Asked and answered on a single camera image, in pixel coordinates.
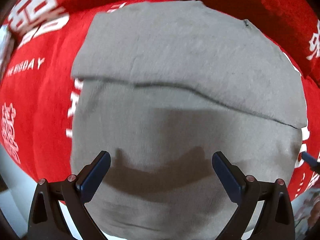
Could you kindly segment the person's right hand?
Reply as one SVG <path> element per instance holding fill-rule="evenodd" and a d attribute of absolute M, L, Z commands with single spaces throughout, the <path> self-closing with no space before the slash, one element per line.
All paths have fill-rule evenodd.
<path fill-rule="evenodd" d="M 305 200 L 303 204 L 304 216 L 301 219 L 301 231 L 306 235 L 319 219 L 319 200 Z"/>

